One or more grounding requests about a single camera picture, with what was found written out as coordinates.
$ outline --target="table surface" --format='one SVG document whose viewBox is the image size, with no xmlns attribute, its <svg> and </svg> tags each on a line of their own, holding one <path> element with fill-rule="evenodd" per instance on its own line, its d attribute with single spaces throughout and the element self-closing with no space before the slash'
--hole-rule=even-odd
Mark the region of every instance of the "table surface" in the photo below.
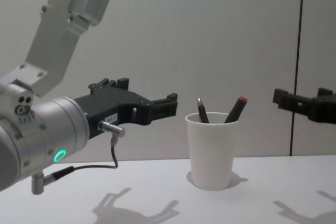
<svg viewBox="0 0 336 224">
<path fill-rule="evenodd" d="M 196 188 L 188 159 L 79 170 L 40 196 L 28 178 L 0 193 L 1 223 L 335 223 L 335 164 L 336 156 L 235 158 L 222 191 Z"/>
</svg>

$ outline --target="black pen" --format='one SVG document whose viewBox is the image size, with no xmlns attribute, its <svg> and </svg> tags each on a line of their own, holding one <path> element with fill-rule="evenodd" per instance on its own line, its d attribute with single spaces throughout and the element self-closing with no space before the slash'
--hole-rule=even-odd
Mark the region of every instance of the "black pen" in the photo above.
<svg viewBox="0 0 336 224">
<path fill-rule="evenodd" d="M 206 111 L 203 105 L 203 102 L 201 101 L 200 98 L 197 99 L 197 105 L 198 105 L 198 112 L 199 112 L 199 119 L 201 123 L 209 123 L 208 116 L 206 115 Z"/>
<path fill-rule="evenodd" d="M 239 97 L 224 123 L 232 123 L 238 121 L 246 103 L 247 99 L 245 97 Z"/>
</svg>

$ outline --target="black plastic part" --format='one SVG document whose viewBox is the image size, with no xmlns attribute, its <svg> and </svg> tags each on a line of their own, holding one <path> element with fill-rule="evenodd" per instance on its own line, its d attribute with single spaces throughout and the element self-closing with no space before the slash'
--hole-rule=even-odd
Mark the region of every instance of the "black plastic part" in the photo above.
<svg viewBox="0 0 336 224">
<path fill-rule="evenodd" d="M 172 93 L 166 99 L 150 101 L 128 91 L 128 87 L 127 78 L 117 81 L 103 79 L 89 85 L 90 95 L 75 99 L 87 115 L 90 138 L 103 133 L 98 130 L 98 123 L 101 120 L 115 125 L 123 123 L 148 125 L 153 120 L 176 115 L 177 94 Z"/>
<path fill-rule="evenodd" d="M 55 178 L 55 181 L 59 180 L 60 178 L 72 173 L 75 171 L 73 166 L 69 166 L 65 169 L 59 170 L 58 172 L 52 173 L 52 176 Z"/>
<path fill-rule="evenodd" d="M 276 89 L 273 102 L 280 109 L 306 115 L 311 121 L 336 124 L 336 95 L 331 90 L 320 88 L 317 97 L 306 98 Z"/>
</svg>

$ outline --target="black cable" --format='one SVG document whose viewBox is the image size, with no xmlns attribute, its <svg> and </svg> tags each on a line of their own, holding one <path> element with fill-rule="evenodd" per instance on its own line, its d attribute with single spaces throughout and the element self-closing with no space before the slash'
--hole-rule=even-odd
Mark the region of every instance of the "black cable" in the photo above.
<svg viewBox="0 0 336 224">
<path fill-rule="evenodd" d="M 115 163 L 115 165 L 82 165 L 78 167 L 73 167 L 69 166 L 65 169 L 59 170 L 57 172 L 54 172 L 50 174 L 49 176 L 54 177 L 54 181 L 59 180 L 60 178 L 63 178 L 64 176 L 76 171 L 76 170 L 81 170 L 81 169 L 86 169 L 86 168 L 108 168 L 108 169 L 117 169 L 118 168 L 118 160 L 114 152 L 114 146 L 111 145 L 111 154 L 112 154 L 112 159 Z"/>
</svg>

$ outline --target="white paper cup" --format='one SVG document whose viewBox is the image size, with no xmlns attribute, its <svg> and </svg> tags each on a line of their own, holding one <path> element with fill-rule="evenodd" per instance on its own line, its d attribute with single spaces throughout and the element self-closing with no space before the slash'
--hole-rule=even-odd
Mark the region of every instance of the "white paper cup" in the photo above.
<svg viewBox="0 0 336 224">
<path fill-rule="evenodd" d="M 201 123 L 198 113 L 185 117 L 193 182 L 204 190 L 222 190 L 230 182 L 239 121 L 224 123 L 227 115 L 207 112 L 210 123 Z"/>
</svg>

